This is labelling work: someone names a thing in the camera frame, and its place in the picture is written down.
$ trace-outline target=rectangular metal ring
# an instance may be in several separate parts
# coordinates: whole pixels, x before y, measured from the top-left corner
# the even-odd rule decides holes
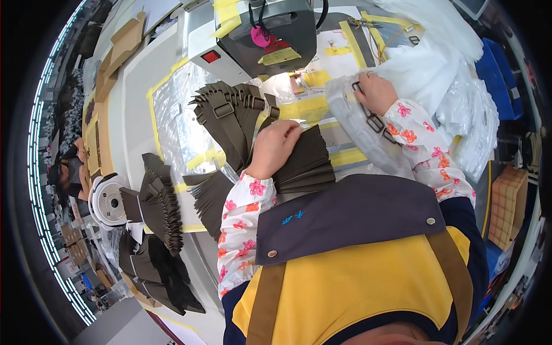
[[[218,114],[218,110],[222,109],[223,107],[230,107],[230,109],[228,109],[227,111],[223,112],[222,114]],[[234,112],[234,106],[232,105],[232,103],[230,102],[226,102],[225,104],[221,105],[221,106],[218,106],[216,108],[213,108],[213,113],[215,114],[215,117],[217,119],[222,119],[223,117],[227,116],[227,115],[230,115]]]

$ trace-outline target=apron strap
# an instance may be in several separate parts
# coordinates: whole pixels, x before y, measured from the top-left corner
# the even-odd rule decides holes
[[[471,283],[470,272],[464,263],[464,259],[449,232],[445,230],[432,233],[426,235],[426,238],[447,279],[456,308],[458,333],[453,343],[453,345],[456,345],[464,335],[470,321],[474,286]]]
[[[453,345],[458,344],[471,314],[474,287],[464,259],[447,230],[426,235],[437,257],[452,294],[458,333]],[[255,301],[251,310],[246,345],[270,345],[276,323],[280,293],[284,281],[285,262],[263,266]]]
[[[272,343],[284,273],[285,262],[263,266],[249,319],[246,345],[270,345]]]

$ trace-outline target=small fan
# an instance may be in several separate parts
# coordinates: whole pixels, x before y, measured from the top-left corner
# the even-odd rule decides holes
[[[121,187],[126,187],[126,179],[113,173],[106,177],[97,177],[90,190],[88,196],[90,215],[96,223],[104,225],[106,230],[126,224],[123,198],[119,192]]]

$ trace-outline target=apron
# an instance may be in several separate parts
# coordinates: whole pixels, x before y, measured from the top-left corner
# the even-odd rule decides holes
[[[67,160],[67,168],[69,169],[69,182],[81,184],[81,178],[78,175],[78,169],[83,165],[78,157]]]
[[[327,190],[303,195],[260,214],[256,263],[263,269],[246,344],[271,344],[288,260],[418,235],[426,236],[447,280],[457,313],[454,343],[458,343],[468,326],[473,286],[446,230],[435,192],[405,178],[355,174]]]

